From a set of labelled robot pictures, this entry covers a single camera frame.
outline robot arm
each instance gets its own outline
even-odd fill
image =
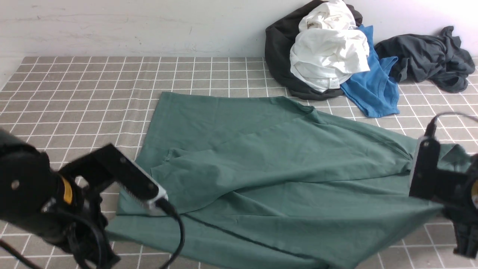
[[[457,112],[474,121],[478,119]],[[478,251],[478,154],[471,157],[465,173],[439,169],[440,143],[435,139],[439,114],[419,139],[411,173],[409,196],[431,200],[445,206],[443,214],[453,222],[456,255],[476,258]]]
[[[171,264],[184,244],[183,223],[166,191],[112,144],[54,171],[45,152],[0,129],[0,175],[0,220],[73,254],[83,269],[90,268],[86,260],[97,269],[110,269],[120,260],[109,245],[108,221],[100,210],[100,193],[114,182],[151,215],[166,213],[179,223],[180,245],[162,268]],[[88,183],[86,187],[75,183],[78,176]],[[30,268],[38,268],[1,240],[0,247]]]

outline pile of clothes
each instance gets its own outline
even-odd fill
[[[313,0],[266,29],[265,59],[293,96],[345,94],[367,117],[398,114],[398,82],[431,80],[448,92],[467,88],[475,71],[453,26],[439,36],[404,34],[374,46],[373,26],[343,0]]]

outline blue t-shirt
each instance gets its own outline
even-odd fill
[[[340,88],[369,118],[399,114],[398,84],[389,76],[397,57],[379,59],[373,48],[373,26],[358,28],[367,37],[370,54],[367,58],[370,71],[353,74]]]

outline screw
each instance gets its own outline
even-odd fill
[[[20,181],[14,180],[14,181],[11,182],[11,189],[12,190],[18,189],[19,186],[20,186]]]

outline white wall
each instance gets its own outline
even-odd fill
[[[2,0],[2,56],[262,56],[265,28],[308,0]],[[375,41],[449,24],[478,56],[478,0],[348,0]]]

